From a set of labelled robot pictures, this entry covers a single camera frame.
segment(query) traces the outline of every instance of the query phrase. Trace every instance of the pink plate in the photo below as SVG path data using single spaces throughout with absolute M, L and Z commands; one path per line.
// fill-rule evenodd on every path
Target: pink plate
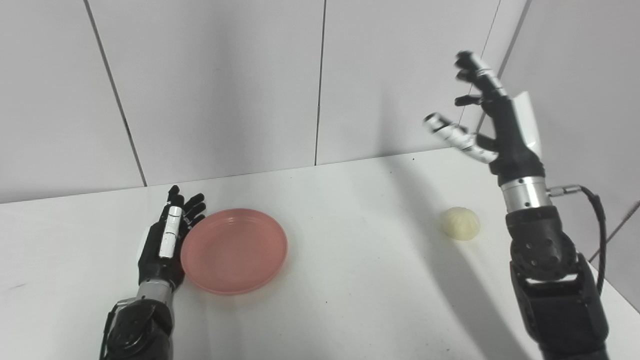
M 276 220 L 252 209 L 209 215 L 182 245 L 184 273 L 219 295 L 248 293 L 271 280 L 287 255 L 287 236 Z

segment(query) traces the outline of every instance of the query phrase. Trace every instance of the robotic arm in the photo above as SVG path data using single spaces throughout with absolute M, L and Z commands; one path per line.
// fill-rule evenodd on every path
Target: robotic arm
M 469 133 L 438 113 L 424 121 L 453 147 L 489 164 L 498 177 L 512 237 L 511 280 L 527 332 L 538 342 L 545 360 L 608 359 L 609 328 L 598 289 L 550 200 L 550 195 L 573 190 L 547 189 L 528 94 L 509 98 L 493 71 L 470 51 L 458 53 L 456 66 L 461 69 L 457 78 L 482 93 L 459 97 L 456 105 L 482 106 L 492 118 L 495 139 Z
M 184 203 L 179 192 L 176 185 L 169 190 L 160 219 L 149 229 L 138 261 L 138 294 L 118 301 L 107 315 L 100 360 L 170 358 L 171 301 L 184 280 L 180 249 L 206 208 L 201 193 Z

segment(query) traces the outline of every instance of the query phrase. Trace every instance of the black cable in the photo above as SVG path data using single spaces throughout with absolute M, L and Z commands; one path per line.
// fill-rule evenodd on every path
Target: black cable
M 99 360 L 104 360 L 104 351 L 107 347 L 107 337 L 109 336 L 109 330 L 111 330 L 111 323 L 113 323 L 113 317 L 116 315 L 118 304 L 113 306 L 113 309 L 107 314 L 107 320 L 104 322 L 104 332 L 102 333 L 102 344 L 100 344 L 100 357 Z
M 596 282 L 596 287 L 598 288 L 598 292 L 602 293 L 607 259 L 607 224 L 605 221 L 604 208 L 602 207 L 602 202 L 598 195 L 595 195 L 591 190 L 584 186 L 580 186 L 580 190 L 582 190 L 582 192 L 587 196 L 591 206 L 593 206 L 593 211 L 596 213 L 596 218 L 598 219 L 598 224 L 600 226 L 600 257 L 598 259 L 598 280 Z

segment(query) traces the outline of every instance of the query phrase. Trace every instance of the table surface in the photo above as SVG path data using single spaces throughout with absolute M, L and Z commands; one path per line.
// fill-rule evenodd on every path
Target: table surface
M 509 279 L 496 180 L 454 149 L 180 184 L 207 213 L 253 208 L 289 240 L 248 294 L 175 296 L 174 359 L 541 359 Z M 0 205 L 0 358 L 94 359 L 114 302 L 137 290 L 137 251 L 169 186 Z M 473 209 L 471 241 L 438 230 Z M 609 284 L 611 359 L 640 353 L 640 315 Z

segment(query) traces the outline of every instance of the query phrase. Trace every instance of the white wall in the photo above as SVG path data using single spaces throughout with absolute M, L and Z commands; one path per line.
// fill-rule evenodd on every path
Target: white wall
M 599 193 L 610 231 L 640 200 L 638 13 L 633 0 L 533 1 L 502 77 L 512 94 L 531 93 L 548 182 Z M 589 203 L 582 197 L 555 203 L 566 232 L 590 256 L 598 237 Z M 637 217 L 611 241 L 607 278 L 639 308 Z
M 456 53 L 500 63 L 524 3 L 329 0 L 317 162 L 445 147 L 422 119 L 434 111 L 462 118 L 453 100 L 469 85 L 454 80 Z
M 327 0 L 322 58 L 324 0 L 88 2 L 148 184 L 443 147 L 456 52 L 499 63 L 524 4 Z M 82 2 L 1 6 L 0 202 L 140 186 Z
M 82 1 L 1 1 L 0 49 L 0 202 L 142 185 Z

